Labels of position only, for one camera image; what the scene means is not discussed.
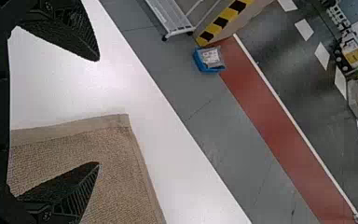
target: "beige rug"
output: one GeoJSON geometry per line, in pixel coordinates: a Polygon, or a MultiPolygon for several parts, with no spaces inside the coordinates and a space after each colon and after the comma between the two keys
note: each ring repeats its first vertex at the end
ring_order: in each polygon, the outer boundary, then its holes
{"type": "Polygon", "coordinates": [[[81,223],[165,223],[127,115],[13,131],[8,184],[15,196],[97,161],[98,179],[81,223]]]}

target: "red lane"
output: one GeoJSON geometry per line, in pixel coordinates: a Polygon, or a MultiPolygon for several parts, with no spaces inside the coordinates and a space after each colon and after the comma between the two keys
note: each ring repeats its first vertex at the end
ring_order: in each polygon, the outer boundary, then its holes
{"type": "Polygon", "coordinates": [[[339,193],[234,37],[220,45],[227,70],[220,74],[243,111],[292,179],[313,214],[324,224],[354,223],[339,193]]]}

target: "hazard stripe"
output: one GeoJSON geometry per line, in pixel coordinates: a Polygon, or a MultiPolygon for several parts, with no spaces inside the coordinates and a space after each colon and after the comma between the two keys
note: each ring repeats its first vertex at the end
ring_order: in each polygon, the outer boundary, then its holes
{"type": "Polygon", "coordinates": [[[212,39],[220,34],[223,29],[232,21],[235,21],[240,13],[254,0],[235,0],[226,7],[205,30],[197,37],[196,41],[200,46],[207,45],[212,39]]]}

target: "blue box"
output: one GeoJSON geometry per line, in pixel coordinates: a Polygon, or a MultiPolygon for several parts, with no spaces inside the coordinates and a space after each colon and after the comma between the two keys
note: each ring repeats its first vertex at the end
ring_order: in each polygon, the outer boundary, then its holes
{"type": "Polygon", "coordinates": [[[204,73],[218,73],[224,71],[226,69],[225,66],[218,66],[213,68],[208,68],[206,64],[202,61],[202,56],[199,53],[199,50],[196,49],[193,53],[194,61],[196,61],[196,65],[201,72],[204,73]]]}

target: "yellow object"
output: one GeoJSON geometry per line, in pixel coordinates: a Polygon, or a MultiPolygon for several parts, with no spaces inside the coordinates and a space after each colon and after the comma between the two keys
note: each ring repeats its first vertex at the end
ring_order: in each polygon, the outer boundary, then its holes
{"type": "Polygon", "coordinates": [[[219,16],[209,24],[205,30],[196,38],[197,43],[203,47],[219,35],[223,29],[232,21],[235,21],[240,13],[246,7],[252,4],[254,0],[235,0],[226,7],[219,16]]]}
{"type": "Polygon", "coordinates": [[[358,49],[345,53],[344,56],[349,63],[358,63],[358,49]]]}

